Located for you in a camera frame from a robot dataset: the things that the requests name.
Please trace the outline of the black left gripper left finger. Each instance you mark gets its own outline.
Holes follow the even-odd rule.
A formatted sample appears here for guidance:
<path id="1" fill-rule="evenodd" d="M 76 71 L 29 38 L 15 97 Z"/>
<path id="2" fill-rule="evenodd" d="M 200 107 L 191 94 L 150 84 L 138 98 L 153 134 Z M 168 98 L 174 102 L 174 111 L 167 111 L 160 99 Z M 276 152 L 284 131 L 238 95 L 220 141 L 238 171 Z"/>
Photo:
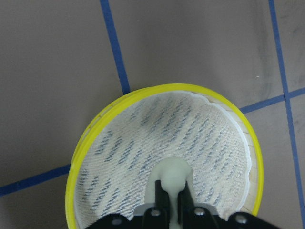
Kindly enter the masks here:
<path id="1" fill-rule="evenodd" d="M 158 208 L 170 207 L 169 195 L 163 190 L 160 180 L 155 181 L 155 204 Z"/>

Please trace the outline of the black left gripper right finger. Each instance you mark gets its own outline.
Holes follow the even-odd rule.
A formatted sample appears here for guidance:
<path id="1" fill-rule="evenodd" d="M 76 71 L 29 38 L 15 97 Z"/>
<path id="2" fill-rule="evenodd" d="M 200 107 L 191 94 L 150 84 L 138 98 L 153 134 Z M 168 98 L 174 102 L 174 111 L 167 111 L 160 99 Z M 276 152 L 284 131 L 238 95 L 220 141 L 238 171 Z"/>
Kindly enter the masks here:
<path id="1" fill-rule="evenodd" d="M 191 195 L 187 181 L 185 182 L 184 189 L 178 193 L 177 201 L 178 201 L 179 208 L 193 208 L 194 207 L 194 200 Z"/>

